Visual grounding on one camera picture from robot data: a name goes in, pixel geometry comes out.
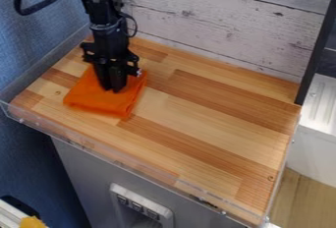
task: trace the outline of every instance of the yellow object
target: yellow object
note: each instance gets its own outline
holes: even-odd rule
[[[37,217],[30,216],[21,220],[20,228],[46,228],[46,226]]]

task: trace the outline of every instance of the blue fabric wall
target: blue fabric wall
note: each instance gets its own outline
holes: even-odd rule
[[[25,0],[31,5],[39,0]],[[80,0],[59,0],[27,17],[0,0],[0,89],[87,23]],[[0,197],[34,209],[49,227],[88,227],[51,139],[0,113]]]

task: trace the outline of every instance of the wooden tabletop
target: wooden tabletop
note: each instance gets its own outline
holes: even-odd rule
[[[143,39],[131,49],[148,83],[129,120],[63,105],[88,65],[78,47],[12,104],[65,127],[59,135],[259,224],[297,124],[298,85]]]

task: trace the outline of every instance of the orange towel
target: orange towel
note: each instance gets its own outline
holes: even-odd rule
[[[104,90],[98,82],[93,67],[89,67],[78,83],[65,96],[66,105],[98,113],[108,113],[119,118],[128,118],[137,98],[145,86],[146,72],[141,77],[128,76],[127,85],[118,93]]]

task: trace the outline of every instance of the white wooden wall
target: white wooden wall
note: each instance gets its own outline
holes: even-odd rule
[[[299,82],[329,0],[126,0],[140,36]]]

